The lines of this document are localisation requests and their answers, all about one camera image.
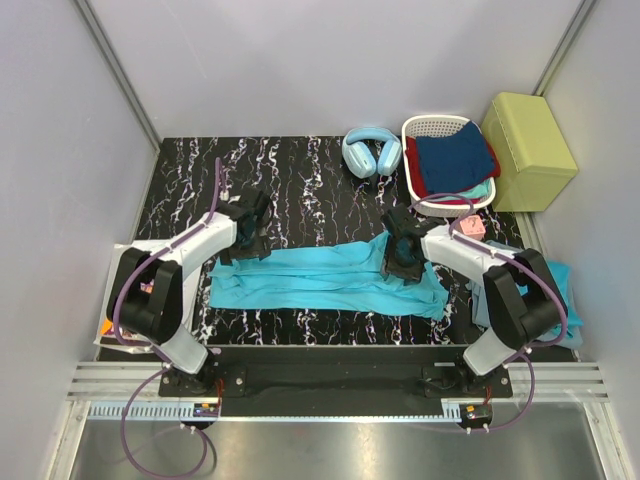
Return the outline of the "turquoise t-shirt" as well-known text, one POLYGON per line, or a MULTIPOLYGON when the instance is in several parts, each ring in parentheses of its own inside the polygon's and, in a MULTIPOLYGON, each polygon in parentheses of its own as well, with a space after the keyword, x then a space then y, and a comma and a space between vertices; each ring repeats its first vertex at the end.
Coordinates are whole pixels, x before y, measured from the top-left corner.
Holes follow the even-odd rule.
POLYGON ((444 317, 449 292, 427 264, 407 284, 382 274, 389 235, 368 242, 274 250, 263 260, 217 262, 209 305, 221 309, 318 309, 444 317))

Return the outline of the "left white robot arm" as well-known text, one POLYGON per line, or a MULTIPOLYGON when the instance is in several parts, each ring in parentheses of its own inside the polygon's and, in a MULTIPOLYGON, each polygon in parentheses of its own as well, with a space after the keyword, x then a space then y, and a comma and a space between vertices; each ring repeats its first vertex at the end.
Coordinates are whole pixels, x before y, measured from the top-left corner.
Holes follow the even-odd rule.
POLYGON ((266 228, 272 213, 270 195, 248 187, 236 200, 217 200, 193 226, 157 247, 126 247, 105 309, 117 340, 150 347, 181 374, 190 393, 208 394, 219 383, 216 355, 183 324, 183 308, 191 299, 184 284, 213 256, 224 265, 269 256, 266 228))

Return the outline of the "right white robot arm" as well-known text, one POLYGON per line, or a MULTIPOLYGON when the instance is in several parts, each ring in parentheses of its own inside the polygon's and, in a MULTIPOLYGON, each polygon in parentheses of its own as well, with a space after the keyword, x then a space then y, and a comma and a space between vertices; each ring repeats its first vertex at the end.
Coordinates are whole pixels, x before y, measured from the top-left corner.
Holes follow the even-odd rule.
POLYGON ((466 347, 447 376, 463 395, 480 394, 500 367, 553 328, 560 332, 545 346, 566 336, 568 307, 539 251, 488 246, 442 218, 420 222, 404 204, 387 210, 382 222, 389 234, 383 273, 417 283, 428 262, 441 264, 480 285, 485 294, 490 326, 466 347))

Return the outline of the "pile of teal t-shirts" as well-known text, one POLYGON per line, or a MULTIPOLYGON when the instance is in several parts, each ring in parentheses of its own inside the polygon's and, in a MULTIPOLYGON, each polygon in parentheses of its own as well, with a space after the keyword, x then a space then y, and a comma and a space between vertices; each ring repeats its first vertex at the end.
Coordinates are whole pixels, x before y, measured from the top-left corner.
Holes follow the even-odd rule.
MULTIPOLYGON (((570 283, 571 268, 563 263, 547 261, 551 275, 559 288, 560 294, 568 308, 568 329, 558 346, 575 350, 582 346, 583 339, 580 328, 583 321, 574 308, 573 291, 570 283)), ((471 321, 481 328, 490 327, 488 305, 483 287, 473 281, 467 284, 471 291, 471 321)))

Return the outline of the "pink cube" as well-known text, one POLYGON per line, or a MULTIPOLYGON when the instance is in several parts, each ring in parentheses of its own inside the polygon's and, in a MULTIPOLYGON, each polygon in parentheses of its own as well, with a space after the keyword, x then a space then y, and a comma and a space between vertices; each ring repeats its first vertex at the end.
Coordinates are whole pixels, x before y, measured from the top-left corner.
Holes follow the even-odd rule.
POLYGON ((484 222, 479 215, 471 215, 464 218, 459 223, 457 229, 463 235, 466 235, 478 241, 481 241, 486 234, 484 222))

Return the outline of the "red folded t-shirt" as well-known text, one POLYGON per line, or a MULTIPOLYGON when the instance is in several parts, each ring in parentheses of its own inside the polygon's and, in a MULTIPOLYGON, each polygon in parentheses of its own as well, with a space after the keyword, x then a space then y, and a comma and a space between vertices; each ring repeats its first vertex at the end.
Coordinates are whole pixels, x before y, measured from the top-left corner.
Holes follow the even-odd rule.
MULTIPOLYGON (((484 182, 490 178, 497 178, 501 174, 501 166, 497 160, 496 154, 488 142, 485 142, 486 147, 485 150, 489 154, 492 162, 493 162, 493 170, 492 172, 482 181, 484 182)), ((405 155, 408 160, 409 165, 409 179, 411 182, 412 189, 414 193, 419 197, 425 197, 429 195, 429 191, 427 190, 425 181, 423 179, 421 170, 420 170, 420 159, 419 153, 417 150, 416 139, 414 137, 406 138, 406 149, 405 155)))

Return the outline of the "navy blue folded t-shirt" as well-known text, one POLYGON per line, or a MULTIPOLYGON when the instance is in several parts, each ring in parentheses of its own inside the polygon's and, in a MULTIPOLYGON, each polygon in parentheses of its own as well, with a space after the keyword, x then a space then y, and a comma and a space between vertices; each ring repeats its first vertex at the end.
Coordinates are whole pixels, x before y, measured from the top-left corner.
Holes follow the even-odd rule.
POLYGON ((499 166, 478 126, 470 121, 444 137, 415 139, 420 172, 429 193, 459 193, 499 173, 499 166))

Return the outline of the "teal folded t-shirt in basket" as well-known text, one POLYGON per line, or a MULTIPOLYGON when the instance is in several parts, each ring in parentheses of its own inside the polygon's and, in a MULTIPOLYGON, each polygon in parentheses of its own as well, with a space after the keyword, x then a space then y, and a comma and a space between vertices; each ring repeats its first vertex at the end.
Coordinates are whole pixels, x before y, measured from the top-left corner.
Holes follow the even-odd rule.
POLYGON ((487 179, 471 189, 459 192, 457 196, 445 196, 442 199, 438 199, 437 202, 440 204, 464 205, 467 203, 467 199, 469 199, 473 203, 478 203, 490 193, 491 180, 487 179))

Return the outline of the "light blue headphones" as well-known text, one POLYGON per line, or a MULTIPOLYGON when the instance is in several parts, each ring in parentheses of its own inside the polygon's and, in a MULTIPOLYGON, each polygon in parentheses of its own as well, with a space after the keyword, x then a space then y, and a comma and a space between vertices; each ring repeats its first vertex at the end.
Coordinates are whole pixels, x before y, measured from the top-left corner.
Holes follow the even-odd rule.
POLYGON ((360 179, 374 174, 391 176, 403 155, 402 143, 390 130, 381 127, 361 127, 350 130, 342 140, 342 157, 353 175, 360 179), (382 150, 375 157, 367 141, 379 141, 382 150))

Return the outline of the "white plastic laundry basket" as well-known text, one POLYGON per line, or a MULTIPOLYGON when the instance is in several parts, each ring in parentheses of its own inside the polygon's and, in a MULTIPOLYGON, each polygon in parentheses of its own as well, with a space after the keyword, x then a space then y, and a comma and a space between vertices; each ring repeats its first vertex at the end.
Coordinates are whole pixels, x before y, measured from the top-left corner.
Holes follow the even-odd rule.
POLYGON ((415 191, 414 180, 415 175, 412 173, 411 161, 407 156, 406 150, 409 145, 409 139, 415 139, 417 136, 429 136, 433 138, 449 137, 456 134, 468 123, 473 125, 481 134, 480 127, 473 121, 463 116, 444 115, 444 114, 426 114, 417 115, 407 119, 401 129, 401 142, 403 147, 403 170, 406 177, 406 186, 409 199, 417 202, 417 211, 426 216, 437 217, 458 217, 465 210, 463 203, 447 203, 447 202, 428 202, 422 200, 415 191))

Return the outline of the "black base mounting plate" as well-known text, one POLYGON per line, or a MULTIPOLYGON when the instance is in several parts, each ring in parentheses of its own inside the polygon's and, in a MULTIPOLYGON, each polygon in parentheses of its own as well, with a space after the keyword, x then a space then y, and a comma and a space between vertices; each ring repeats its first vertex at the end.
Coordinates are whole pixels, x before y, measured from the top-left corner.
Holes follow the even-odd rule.
POLYGON ((214 353, 217 385, 198 389, 172 370, 159 394, 219 395, 228 420, 443 417, 445 400, 512 397, 503 367, 470 392, 448 382, 462 353, 460 346, 226 346, 214 353))

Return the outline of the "white paper sheets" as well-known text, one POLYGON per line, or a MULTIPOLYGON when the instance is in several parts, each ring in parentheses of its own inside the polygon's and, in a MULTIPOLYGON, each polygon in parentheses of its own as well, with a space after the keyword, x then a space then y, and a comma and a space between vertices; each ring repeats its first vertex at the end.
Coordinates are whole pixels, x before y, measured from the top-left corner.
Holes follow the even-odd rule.
MULTIPOLYGON (((108 301, 112 292, 112 287, 113 287, 113 283, 114 283, 114 279, 115 279, 115 275, 117 272, 117 268, 118 268, 118 264, 120 261, 120 258, 122 256, 122 254, 129 248, 129 245, 123 245, 123 244, 115 244, 112 250, 112 255, 111 255, 111 261, 110 261, 110 265, 109 265, 109 272, 108 272, 108 276, 107 276, 107 283, 106 283, 106 288, 105 288, 105 292, 104 292, 104 296, 103 296, 103 301, 102 301, 102 306, 100 309, 100 317, 99 317, 99 323, 97 326, 97 330, 100 324, 100 321, 104 318, 107 317, 106 315, 106 309, 108 306, 108 301)), ((197 292, 198 292, 198 286, 199 286, 199 279, 200 279, 200 274, 201 274, 202 268, 198 267, 196 270, 194 270, 185 280, 185 282, 183 283, 183 317, 182 317, 182 325, 187 329, 190 330, 191 329, 191 325, 192 325, 192 317, 193 317, 193 313, 194 313, 194 306, 195 306, 195 302, 196 302, 196 297, 197 297, 197 292)), ((125 346, 122 345, 121 343, 119 345, 116 345, 114 341, 102 341, 102 342, 98 342, 97 341, 97 330, 96 330, 96 335, 95 335, 95 340, 94 340, 94 344, 96 346, 102 347, 102 348, 106 348, 106 349, 111 349, 111 350, 115 350, 115 351, 122 351, 122 352, 126 352, 129 354, 145 354, 145 353, 150 353, 150 350, 146 347, 146 344, 148 343, 147 339, 143 336, 137 335, 137 334, 131 334, 125 331, 121 332, 121 335, 124 337, 125 340, 128 341, 135 341, 135 342, 142 342, 143 345, 139 346, 139 345, 135 345, 135 346, 125 346)))

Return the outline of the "yellow-green storage box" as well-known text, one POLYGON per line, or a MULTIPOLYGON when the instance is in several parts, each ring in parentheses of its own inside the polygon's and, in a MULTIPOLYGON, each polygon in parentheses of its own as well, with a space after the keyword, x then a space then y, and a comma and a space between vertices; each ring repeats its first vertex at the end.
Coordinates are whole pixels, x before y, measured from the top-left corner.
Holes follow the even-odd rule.
POLYGON ((501 167, 492 208, 542 212, 577 175, 578 167, 546 100, 502 92, 481 130, 501 167))

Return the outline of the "aluminium rail frame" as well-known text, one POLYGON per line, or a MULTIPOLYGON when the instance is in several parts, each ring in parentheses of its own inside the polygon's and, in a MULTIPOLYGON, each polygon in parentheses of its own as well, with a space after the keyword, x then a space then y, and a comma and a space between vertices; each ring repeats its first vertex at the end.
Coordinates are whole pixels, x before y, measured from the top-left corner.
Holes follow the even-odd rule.
POLYGON ((201 419, 198 405, 226 421, 364 423, 458 422, 465 405, 520 402, 577 403, 609 479, 635 474, 613 416, 602 373, 594 362, 513 362, 500 367, 491 385, 473 393, 440 391, 425 379, 452 369, 400 360, 365 364, 314 362, 290 365, 267 360, 232 361, 220 367, 222 388, 190 390, 160 362, 94 361, 77 365, 66 398, 66 417, 46 478, 68 479, 86 423, 91 418, 187 421, 201 419))

